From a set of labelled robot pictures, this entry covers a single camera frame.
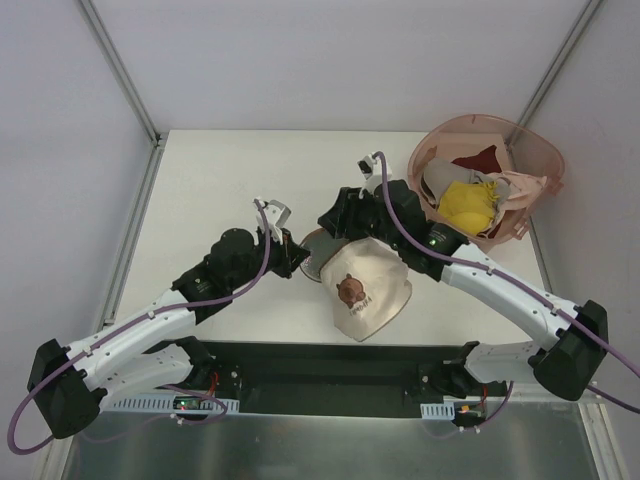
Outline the beige round mesh laundry bag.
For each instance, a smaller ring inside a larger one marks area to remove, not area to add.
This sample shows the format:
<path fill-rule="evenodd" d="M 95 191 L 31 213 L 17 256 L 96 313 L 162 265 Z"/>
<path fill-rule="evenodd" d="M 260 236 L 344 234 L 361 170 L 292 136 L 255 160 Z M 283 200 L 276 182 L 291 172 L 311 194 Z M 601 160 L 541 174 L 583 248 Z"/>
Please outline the beige round mesh laundry bag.
<path fill-rule="evenodd" d="M 319 228 L 302 247 L 310 252 L 303 274 L 323 285 L 334 326 L 357 342 L 390 323 L 412 296 L 408 266 L 375 239 L 335 239 Z"/>

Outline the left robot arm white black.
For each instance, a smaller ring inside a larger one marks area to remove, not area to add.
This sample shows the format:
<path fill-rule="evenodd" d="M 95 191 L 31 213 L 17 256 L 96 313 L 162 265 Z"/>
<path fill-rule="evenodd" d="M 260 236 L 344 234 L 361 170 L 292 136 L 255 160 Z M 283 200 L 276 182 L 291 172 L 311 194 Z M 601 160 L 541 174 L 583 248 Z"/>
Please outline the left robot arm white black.
<path fill-rule="evenodd" d="M 102 409 L 157 386 L 204 387 L 211 356 L 190 330 L 253 288 L 266 273 L 288 279 L 310 255 L 291 233 L 231 229 L 203 260 L 129 319 L 66 346 L 35 353 L 27 389 L 54 439 L 87 428 Z"/>

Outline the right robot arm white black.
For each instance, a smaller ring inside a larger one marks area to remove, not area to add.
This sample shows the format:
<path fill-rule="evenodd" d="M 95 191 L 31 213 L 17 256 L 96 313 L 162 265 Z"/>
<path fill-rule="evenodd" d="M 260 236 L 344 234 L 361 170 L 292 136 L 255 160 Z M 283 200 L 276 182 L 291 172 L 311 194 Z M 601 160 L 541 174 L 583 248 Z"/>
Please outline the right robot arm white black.
<path fill-rule="evenodd" d="M 577 305 L 506 272 L 463 234 L 427 219 L 403 180 L 373 192 L 341 188 L 318 223 L 334 238 L 381 241 L 411 270 L 471 295 L 529 336 L 519 344 L 466 344 L 450 369 L 451 385 L 461 394 L 494 381 L 536 382 L 577 401 L 606 355 L 603 306 L 592 300 Z"/>

